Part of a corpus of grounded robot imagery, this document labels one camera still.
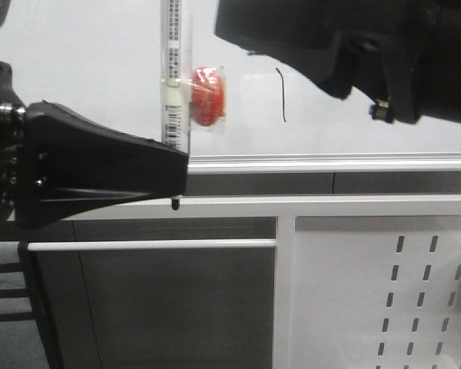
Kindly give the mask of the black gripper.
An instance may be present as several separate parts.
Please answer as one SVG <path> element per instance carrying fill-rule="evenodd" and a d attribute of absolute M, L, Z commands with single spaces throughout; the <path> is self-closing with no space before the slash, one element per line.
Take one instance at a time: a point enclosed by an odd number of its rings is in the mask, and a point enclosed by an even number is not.
<path fill-rule="evenodd" d="M 345 34 L 380 57 L 385 97 L 372 119 L 461 124 L 461 1 L 347 1 Z"/>
<path fill-rule="evenodd" d="M 0 61 L 0 223 L 14 209 L 20 228 L 35 229 L 114 204 L 177 197 L 186 189 L 188 161 L 182 151 L 62 105 L 26 110 L 12 67 Z"/>

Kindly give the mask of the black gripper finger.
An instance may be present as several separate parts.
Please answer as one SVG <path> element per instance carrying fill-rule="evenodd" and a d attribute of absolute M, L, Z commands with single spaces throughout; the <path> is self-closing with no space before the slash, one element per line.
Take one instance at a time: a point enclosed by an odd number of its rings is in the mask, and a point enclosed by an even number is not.
<path fill-rule="evenodd" d="M 321 91 L 346 99 L 357 88 L 374 101 L 388 99 L 374 42 L 328 29 L 326 1 L 220 1 L 217 37 L 290 66 Z"/>

